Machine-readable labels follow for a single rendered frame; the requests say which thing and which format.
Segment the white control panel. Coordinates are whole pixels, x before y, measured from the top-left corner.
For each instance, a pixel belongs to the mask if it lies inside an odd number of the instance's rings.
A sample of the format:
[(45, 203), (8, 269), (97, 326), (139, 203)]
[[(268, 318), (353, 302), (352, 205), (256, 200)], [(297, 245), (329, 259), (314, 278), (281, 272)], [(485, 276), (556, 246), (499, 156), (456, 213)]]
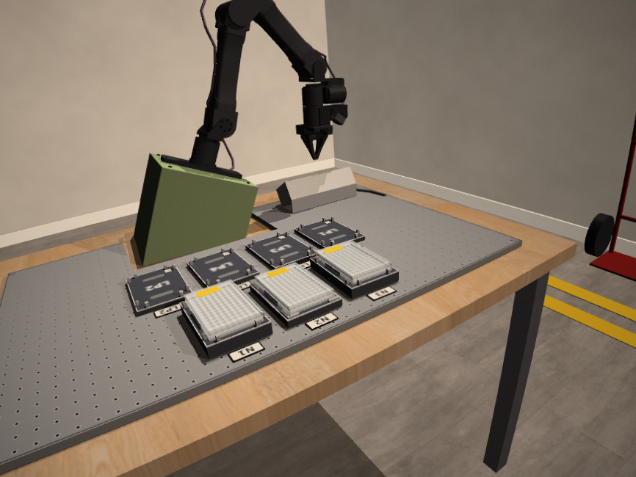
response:
[(284, 182), (276, 191), (281, 204), (292, 213), (357, 195), (350, 167)]

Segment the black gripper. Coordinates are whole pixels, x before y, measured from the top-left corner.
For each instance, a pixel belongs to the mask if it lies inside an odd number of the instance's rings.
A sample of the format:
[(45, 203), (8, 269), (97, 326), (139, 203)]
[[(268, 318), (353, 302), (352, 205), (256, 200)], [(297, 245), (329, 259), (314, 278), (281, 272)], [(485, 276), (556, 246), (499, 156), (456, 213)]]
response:
[[(300, 135), (313, 160), (319, 158), (328, 135), (333, 134), (332, 125), (319, 126), (319, 108), (321, 107), (323, 107), (323, 105), (303, 106), (303, 124), (296, 125), (296, 134)], [(313, 146), (314, 140), (317, 141), (315, 152)]]

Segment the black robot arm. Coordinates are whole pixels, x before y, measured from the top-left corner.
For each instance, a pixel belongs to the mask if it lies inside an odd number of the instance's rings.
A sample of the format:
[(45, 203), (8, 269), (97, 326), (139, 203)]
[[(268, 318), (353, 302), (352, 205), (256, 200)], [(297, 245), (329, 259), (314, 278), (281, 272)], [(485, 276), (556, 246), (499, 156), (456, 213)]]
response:
[[(302, 88), (303, 106), (343, 103), (347, 90), (343, 78), (325, 78), (326, 61), (298, 34), (273, 0), (231, 0), (217, 7), (215, 19), (215, 28), (218, 30), (214, 82), (209, 107), (205, 108), (203, 125), (196, 133), (200, 138), (195, 137), (189, 160), (166, 155), (161, 155), (161, 160), (242, 179), (239, 172), (221, 169), (215, 164), (220, 141), (232, 136), (236, 130), (239, 66), (251, 21), (256, 22), (285, 53), (292, 68), (298, 73), (299, 82), (321, 82), (306, 84)], [(345, 104), (319, 108), (319, 126), (330, 125), (330, 121), (343, 125), (347, 117)]]

